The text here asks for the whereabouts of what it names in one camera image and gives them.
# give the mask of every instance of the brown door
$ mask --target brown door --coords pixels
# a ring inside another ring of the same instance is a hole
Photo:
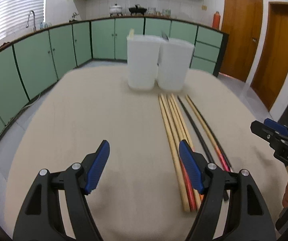
[[[261,33],[263,0],[225,0],[221,30],[229,34],[220,72],[246,81]]]
[[[288,73],[288,3],[269,3],[264,47],[251,87],[271,109]]]

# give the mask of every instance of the white plastic cup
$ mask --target white plastic cup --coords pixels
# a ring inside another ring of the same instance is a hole
[[[151,90],[154,87],[163,41],[153,35],[127,37],[127,75],[128,85],[132,89]]]
[[[166,91],[180,91],[193,56],[194,45],[180,39],[169,38],[160,47],[158,86]]]

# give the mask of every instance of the brown countertop edge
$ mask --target brown countertop edge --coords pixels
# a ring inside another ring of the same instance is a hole
[[[102,17],[102,18],[95,18],[95,19],[90,19],[90,20],[81,20],[81,21],[74,21],[74,22],[67,22],[67,23],[53,25],[51,27],[48,27],[48,28],[45,28],[45,29],[42,29],[42,30],[38,30],[38,31],[33,32],[33,33],[26,34],[24,36],[21,36],[20,38],[18,38],[16,40],[13,40],[13,41],[5,44],[4,46],[1,46],[0,47],[0,52],[2,52],[3,50],[7,49],[8,47],[12,46],[13,44],[15,44],[15,43],[17,43],[17,42],[19,42],[19,41],[21,41],[23,39],[26,39],[26,38],[28,38],[30,36],[33,36],[35,34],[38,34],[38,33],[44,32],[44,31],[48,31],[48,30],[51,30],[51,29],[54,29],[54,28],[58,28],[58,27],[61,27],[61,26],[72,25],[72,24],[75,24],[75,23],[83,23],[83,22],[92,22],[92,21],[97,21],[97,20],[105,20],[105,19],[135,18],[135,17],[138,17],[138,18],[156,18],[156,19],[165,19],[165,20],[178,21],[178,22],[183,22],[183,23],[190,23],[190,24],[199,25],[199,26],[202,26],[202,27],[205,27],[205,28],[208,28],[208,29],[220,32],[220,33],[223,33],[223,34],[227,34],[227,33],[224,33],[224,32],[222,32],[220,30],[217,30],[217,29],[214,29],[212,27],[209,27],[207,25],[203,25],[203,24],[196,23],[196,22],[191,22],[191,21],[186,21],[186,20],[181,20],[181,19],[175,19],[175,18],[171,18],[171,17],[157,16],[157,15],[155,15],[155,16],[154,15],[144,15],[144,16],[143,15],[136,15],[136,16],[125,15],[125,16]]]

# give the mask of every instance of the silver screw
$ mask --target silver screw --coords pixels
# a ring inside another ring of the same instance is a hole
[[[209,169],[214,170],[214,169],[216,169],[216,164],[214,164],[214,163],[209,163],[209,164],[207,165],[207,167],[208,167]]]
[[[81,164],[80,163],[74,163],[71,168],[74,169],[74,170],[78,170],[79,168],[81,167]]]
[[[39,172],[39,175],[41,176],[45,176],[47,174],[47,169],[42,169],[40,172]]]
[[[243,176],[248,176],[250,174],[247,169],[242,169],[241,173]]]

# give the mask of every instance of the white pot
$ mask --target white pot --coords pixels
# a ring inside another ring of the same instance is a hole
[[[109,13],[122,13],[122,6],[117,5],[117,3],[113,6],[109,7]]]

